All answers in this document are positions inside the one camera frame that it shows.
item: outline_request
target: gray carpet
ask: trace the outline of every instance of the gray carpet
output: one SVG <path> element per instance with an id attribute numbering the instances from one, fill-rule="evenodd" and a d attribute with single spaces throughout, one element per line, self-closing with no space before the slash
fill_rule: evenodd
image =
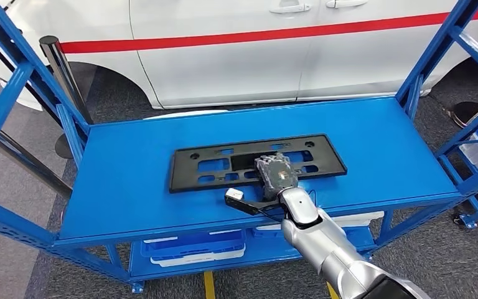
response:
<path id="1" fill-rule="evenodd" d="M 478 101 L 478 68 L 462 64 L 421 99 L 416 127 L 432 150 L 456 131 L 446 108 L 463 100 Z M 152 110 L 130 82 L 98 69 L 88 96 L 95 121 L 120 121 L 169 113 Z M 226 109 L 249 108 L 246 106 Z M 75 177 L 73 161 L 64 178 Z M 56 200 L 49 227 L 57 229 L 64 201 Z M 394 221 L 411 211 L 398 211 Z M 379 250 L 373 262 L 409 278 L 433 298 L 478 298 L 478 229 L 451 222 L 449 211 Z M 90 249 L 105 256 L 102 248 Z M 127 256 L 128 247 L 120 247 Z M 238 268 L 214 273 L 217 298 L 328 298 L 325 283 L 303 261 Z M 153 280 L 144 294 L 132 295 L 126 285 L 39 254 L 26 298 L 204 298 L 202 274 Z"/>

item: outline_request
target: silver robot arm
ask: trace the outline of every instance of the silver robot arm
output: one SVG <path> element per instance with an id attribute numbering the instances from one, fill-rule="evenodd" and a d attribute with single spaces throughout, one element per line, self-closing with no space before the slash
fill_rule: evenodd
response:
<path id="1" fill-rule="evenodd" d="M 340 295 L 340 299 L 429 299 L 409 280 L 368 263 L 327 213 L 299 188 L 288 158 L 263 156 L 256 165 L 265 197 L 278 201 L 286 216 L 281 223 L 292 244 Z"/>

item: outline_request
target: car door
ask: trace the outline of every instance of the car door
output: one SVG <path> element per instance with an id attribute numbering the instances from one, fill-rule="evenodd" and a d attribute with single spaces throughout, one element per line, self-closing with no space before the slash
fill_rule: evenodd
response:
<path id="1" fill-rule="evenodd" d="M 295 101 L 319 0 L 131 0 L 131 25 L 164 108 Z"/>
<path id="2" fill-rule="evenodd" d="M 322 34 L 312 38 L 298 100 L 394 93 L 456 2 L 322 0 Z M 466 57 L 454 45 L 425 87 Z"/>

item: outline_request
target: blue shelf frame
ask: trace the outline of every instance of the blue shelf frame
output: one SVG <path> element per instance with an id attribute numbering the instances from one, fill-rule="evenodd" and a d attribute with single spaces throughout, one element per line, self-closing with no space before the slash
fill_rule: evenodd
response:
<path id="1" fill-rule="evenodd" d="M 443 22 L 440 30 L 437 31 L 428 48 L 416 63 L 414 69 L 410 72 L 404 84 L 399 89 L 395 98 L 410 119 L 415 117 L 419 102 L 419 91 L 423 82 L 428 78 L 431 71 L 454 42 L 457 42 L 460 46 L 465 48 L 465 50 L 470 53 L 476 61 L 478 61 L 478 43 L 463 31 L 477 10 L 478 0 L 459 0 L 454 9 L 450 12 L 448 18 Z M 87 142 L 84 139 L 88 137 L 91 125 L 85 121 L 84 117 L 81 116 L 77 109 L 70 103 L 58 83 L 39 60 L 30 45 L 21 36 L 19 30 L 7 17 L 1 7 L 0 47 L 17 66 L 10 81 L 0 94 L 0 129 L 11 111 L 17 96 L 25 84 L 30 84 L 34 90 L 39 93 L 48 109 L 50 109 L 54 115 L 59 116 L 67 139 L 71 144 L 71 150 L 75 162 L 79 167 L 83 156 L 84 145 Z M 466 138 L 477 128 L 478 118 L 436 153 L 436 159 L 441 162 L 445 170 L 450 171 L 452 169 L 447 155 L 452 153 L 454 148 L 457 148 L 458 145 L 464 143 Z M 361 254 L 369 256 L 374 251 L 392 242 L 401 235 L 415 229 L 422 223 L 459 204 L 464 198 L 478 193 L 478 173 L 466 180 L 458 180 L 453 172 L 451 172 L 451 176 L 452 178 L 456 178 L 454 182 L 457 190 L 460 192 L 460 194 L 457 193 L 457 196 L 443 196 L 440 198 L 429 197 L 421 199 L 417 206 L 425 207 L 394 227 L 391 227 L 394 209 L 401 209 L 415 205 L 396 204 L 382 206 L 380 208 L 385 210 L 385 216 L 382 220 L 382 228 L 379 236 L 374 239 L 368 228 L 354 229 L 354 231 L 348 231 L 349 240 L 355 244 Z M 373 211 L 373 208 L 376 209 L 377 207 L 369 207 L 368 209 L 360 209 L 351 212 L 354 214 L 358 212 Z M 348 214 L 349 211 L 344 211 L 340 208 L 336 211 L 329 211 L 329 213 L 333 216 L 337 216 Z M 181 273 L 201 272 L 206 269 L 239 267 L 264 262 L 275 262 L 277 260 L 299 258 L 299 254 L 295 251 L 292 253 L 293 249 L 288 245 L 285 247 L 285 244 L 283 243 L 284 241 L 280 240 L 282 242 L 282 252 L 269 252 L 269 257 L 266 259 L 261 258 L 257 260 L 257 262 L 253 259 L 246 259 L 243 263 L 230 260 L 227 262 L 201 263 L 194 265 L 191 268 L 179 268 L 180 270 L 178 271 L 170 271 L 167 268 L 165 268 L 166 270 L 164 268 L 157 270 L 156 268 L 153 269 L 150 263 L 144 264 L 142 258 L 137 254 L 139 252 L 138 240 L 143 240 L 154 234 L 140 232 L 131 235 L 131 232 L 128 232 L 128 237 L 123 240 L 109 239 L 107 237 L 100 237 L 98 240 L 95 240 L 95 242 L 103 244 L 106 247 L 110 256 L 110 261 L 106 262 L 95 255 L 89 254 L 83 249 L 87 245 L 90 245 L 89 243 L 76 242 L 70 245 L 64 244 L 59 240 L 59 235 L 57 233 L 49 232 L 1 206 L 0 234 L 28 246 L 43 250 L 50 255 L 67 260 L 80 267 L 87 268 L 92 272 L 110 277 L 118 282 L 130 284 L 135 293 L 142 292 L 143 281 L 151 278 L 159 278 Z M 125 270 L 122 267 L 115 245 L 127 240 L 137 241 L 133 242 L 130 267 Z M 251 246 L 260 246 L 262 245 L 262 241 L 249 238 L 247 246 L 249 246 L 249 244 Z"/>

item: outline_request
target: white car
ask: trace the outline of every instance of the white car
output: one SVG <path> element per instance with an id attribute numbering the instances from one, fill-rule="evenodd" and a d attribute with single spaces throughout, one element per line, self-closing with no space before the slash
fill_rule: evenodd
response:
<path id="1" fill-rule="evenodd" d="M 47 63 L 67 59 L 128 78 L 153 108 L 393 94 L 456 0 L 0 0 Z M 478 40 L 478 13 L 467 31 Z M 428 91 L 468 58 L 457 45 Z M 10 77 L 0 61 L 0 81 Z M 41 109 L 24 91 L 19 102 Z"/>

